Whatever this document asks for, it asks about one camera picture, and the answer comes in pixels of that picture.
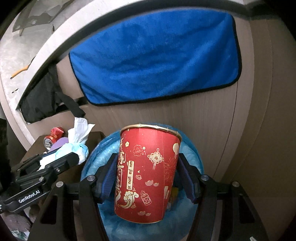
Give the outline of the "red paper cup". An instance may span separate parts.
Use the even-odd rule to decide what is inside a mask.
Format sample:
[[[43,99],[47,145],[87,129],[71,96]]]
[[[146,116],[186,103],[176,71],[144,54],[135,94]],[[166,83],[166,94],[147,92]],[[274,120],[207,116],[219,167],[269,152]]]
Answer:
[[[120,131],[114,211],[123,220],[156,223],[164,218],[174,181],[181,135],[158,125]]]

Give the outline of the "glass range hood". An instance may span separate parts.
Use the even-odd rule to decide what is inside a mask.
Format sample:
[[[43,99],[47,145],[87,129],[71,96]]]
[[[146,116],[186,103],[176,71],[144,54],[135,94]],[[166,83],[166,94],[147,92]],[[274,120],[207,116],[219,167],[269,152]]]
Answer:
[[[12,32],[50,23],[73,1],[31,1],[18,15]]]

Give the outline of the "black frying pan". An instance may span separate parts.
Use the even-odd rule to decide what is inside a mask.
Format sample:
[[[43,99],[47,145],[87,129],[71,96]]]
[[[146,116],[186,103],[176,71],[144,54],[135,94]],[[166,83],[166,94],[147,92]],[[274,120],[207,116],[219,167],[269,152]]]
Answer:
[[[17,75],[19,75],[20,73],[27,71],[29,69],[29,66],[31,65],[32,61],[34,60],[34,58],[30,61],[30,63],[28,65],[26,65],[25,67],[17,70],[15,73],[13,73],[10,77],[10,79],[15,78]]]

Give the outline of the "blue towel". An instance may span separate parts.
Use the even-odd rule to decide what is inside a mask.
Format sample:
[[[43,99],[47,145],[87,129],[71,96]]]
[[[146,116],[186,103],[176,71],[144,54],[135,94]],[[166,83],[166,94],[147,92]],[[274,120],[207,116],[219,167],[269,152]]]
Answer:
[[[112,25],[69,53],[94,105],[139,103],[234,84],[242,63],[234,18],[220,11],[156,11]]]

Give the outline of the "blue lined trash bin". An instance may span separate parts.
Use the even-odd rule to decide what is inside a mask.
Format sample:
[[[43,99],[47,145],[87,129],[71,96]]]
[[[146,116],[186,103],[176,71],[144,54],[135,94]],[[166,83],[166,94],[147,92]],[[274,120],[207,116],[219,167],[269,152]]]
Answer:
[[[99,204],[110,240],[181,240],[191,228],[197,206],[186,196],[176,171],[183,154],[204,171],[192,141],[179,129],[131,126],[103,139],[90,154],[82,178],[107,164],[112,154],[115,179],[112,193]]]

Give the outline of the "black bag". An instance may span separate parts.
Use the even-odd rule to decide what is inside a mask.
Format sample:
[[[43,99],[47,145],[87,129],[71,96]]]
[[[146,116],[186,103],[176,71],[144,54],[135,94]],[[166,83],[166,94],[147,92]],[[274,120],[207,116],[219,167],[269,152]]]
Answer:
[[[18,109],[27,123],[41,121],[64,109],[77,118],[85,116],[79,104],[62,92],[55,65],[51,65],[43,77],[23,93]]]

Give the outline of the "purple round pad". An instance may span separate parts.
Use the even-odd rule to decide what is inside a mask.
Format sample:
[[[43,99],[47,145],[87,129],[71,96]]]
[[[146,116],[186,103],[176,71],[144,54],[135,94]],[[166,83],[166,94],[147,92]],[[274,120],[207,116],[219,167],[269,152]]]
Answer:
[[[55,142],[55,143],[52,145],[52,147],[50,148],[49,151],[50,151],[50,152],[51,152],[51,151],[54,151],[54,150],[56,150],[56,149],[62,147],[64,144],[67,144],[67,143],[69,143],[68,138],[67,138],[67,137],[62,137],[62,138],[60,138],[59,140],[57,140],[57,142]]]

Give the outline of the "red soda can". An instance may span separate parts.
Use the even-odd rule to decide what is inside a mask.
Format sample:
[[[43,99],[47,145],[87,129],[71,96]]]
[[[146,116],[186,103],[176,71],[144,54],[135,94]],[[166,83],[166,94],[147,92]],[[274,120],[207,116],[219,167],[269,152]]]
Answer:
[[[64,129],[62,127],[54,127],[51,129],[50,134],[44,137],[44,147],[49,150],[60,138],[64,136]]]

